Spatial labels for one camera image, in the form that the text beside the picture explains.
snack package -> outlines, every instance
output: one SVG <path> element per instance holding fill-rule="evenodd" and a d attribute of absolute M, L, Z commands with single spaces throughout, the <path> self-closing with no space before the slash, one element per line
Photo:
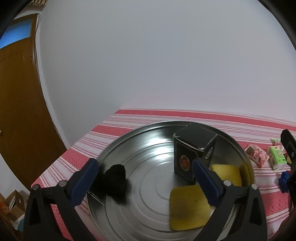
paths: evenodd
<path fill-rule="evenodd" d="M 257 164 L 259 168 L 262 168 L 269 159 L 269 156 L 267 155 L 266 151 L 264 151 L 257 145 L 249 145 L 245 149 L 245 152 Z"/>
<path fill-rule="evenodd" d="M 281 149 L 281 151 L 283 152 L 283 155 L 285 156 L 285 158 L 287 158 L 287 152 L 286 152 L 283 144 L 281 143 L 281 139 L 279 139 L 279 138 L 271 138 L 270 141 L 271 141 L 273 146 L 278 146 Z"/>
<path fill-rule="evenodd" d="M 286 167 L 287 161 L 278 146 L 270 146 L 268 149 L 268 155 L 270 155 L 270 163 L 273 170 Z"/>
<path fill-rule="evenodd" d="M 0 213 L 6 215 L 8 213 L 8 207 L 5 203 L 0 202 Z"/>

metal tray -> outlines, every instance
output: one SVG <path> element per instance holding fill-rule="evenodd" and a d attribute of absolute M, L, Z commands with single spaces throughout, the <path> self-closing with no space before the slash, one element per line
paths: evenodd
<path fill-rule="evenodd" d="M 166 121 L 135 129 L 112 142 L 98 157 L 106 170 L 122 164 L 130 183 L 127 203 L 118 204 L 110 197 L 99 203 L 87 194 L 91 216 L 106 240 L 151 241 L 193 240 L 201 229 L 176 232 L 169 226 L 169 195 L 174 187 L 187 185 L 174 173 L 173 134 L 188 125 L 186 121 Z M 246 164 L 251 183 L 254 172 L 240 145 L 226 133 L 200 124 L 218 134 L 212 164 Z M 234 206 L 219 240 L 226 237 L 238 206 Z"/>

blue plush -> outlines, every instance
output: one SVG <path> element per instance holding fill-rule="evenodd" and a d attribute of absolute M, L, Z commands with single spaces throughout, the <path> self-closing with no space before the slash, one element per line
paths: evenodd
<path fill-rule="evenodd" d="M 281 178 L 279 178 L 279 189 L 281 190 L 282 193 L 288 193 L 289 189 L 287 186 L 287 180 L 290 177 L 290 174 L 285 171 L 281 173 Z"/>

blue gripper pad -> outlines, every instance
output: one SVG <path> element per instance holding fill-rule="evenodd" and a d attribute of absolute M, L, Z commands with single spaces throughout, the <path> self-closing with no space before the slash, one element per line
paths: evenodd
<path fill-rule="evenodd" d="M 69 180 L 70 204 L 72 207 L 81 204 L 87 191 L 99 172 L 99 164 L 96 159 L 90 158 L 84 167 L 73 174 Z"/>
<path fill-rule="evenodd" d="M 211 178 L 211 175 L 217 174 L 209 169 L 206 170 L 206 165 L 202 164 L 202 160 L 200 158 L 193 160 L 192 173 L 204 192 L 208 203 L 211 206 L 217 207 L 220 204 L 219 197 L 222 193 Z"/>

brown door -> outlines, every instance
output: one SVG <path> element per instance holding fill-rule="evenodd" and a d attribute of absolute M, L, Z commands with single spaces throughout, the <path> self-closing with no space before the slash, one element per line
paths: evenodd
<path fill-rule="evenodd" d="M 29 37 L 0 49 L 0 153 L 28 189 L 66 151 L 39 83 L 35 49 L 37 14 L 14 20 L 11 28 L 30 19 Z"/>

